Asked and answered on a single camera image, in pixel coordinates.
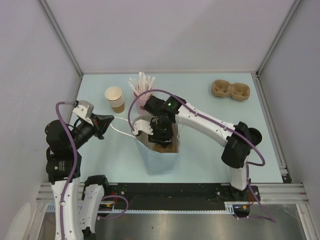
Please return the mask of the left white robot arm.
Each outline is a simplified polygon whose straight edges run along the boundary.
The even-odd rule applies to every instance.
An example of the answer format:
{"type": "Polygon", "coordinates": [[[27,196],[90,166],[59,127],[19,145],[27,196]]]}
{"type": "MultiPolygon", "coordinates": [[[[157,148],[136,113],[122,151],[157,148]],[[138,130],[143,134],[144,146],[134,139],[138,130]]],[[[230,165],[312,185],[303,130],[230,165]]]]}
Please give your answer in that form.
{"type": "Polygon", "coordinates": [[[78,206],[82,156],[78,149],[91,137],[104,139],[113,115],[91,115],[92,124],[78,118],[73,129],[59,120],[45,127],[46,172],[54,196],[57,240],[95,240],[95,223],[101,200],[110,196],[105,175],[93,175],[84,183],[82,208],[78,206]]]}

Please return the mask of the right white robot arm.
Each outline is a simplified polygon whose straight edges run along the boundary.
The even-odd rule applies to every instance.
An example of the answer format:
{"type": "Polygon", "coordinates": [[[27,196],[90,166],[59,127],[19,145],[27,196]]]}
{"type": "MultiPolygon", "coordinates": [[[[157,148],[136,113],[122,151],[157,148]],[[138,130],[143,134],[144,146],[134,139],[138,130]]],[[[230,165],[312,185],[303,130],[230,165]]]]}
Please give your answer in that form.
{"type": "Polygon", "coordinates": [[[144,109],[152,115],[149,122],[151,134],[148,141],[167,147],[173,142],[174,124],[185,125],[215,140],[224,147],[221,160],[230,169],[230,194],[242,201],[249,194],[247,187],[247,169],[245,167],[251,146],[242,139],[251,140],[250,131],[246,124],[237,125],[213,118],[177,96],[167,100],[151,96],[145,103],[144,109]]]}

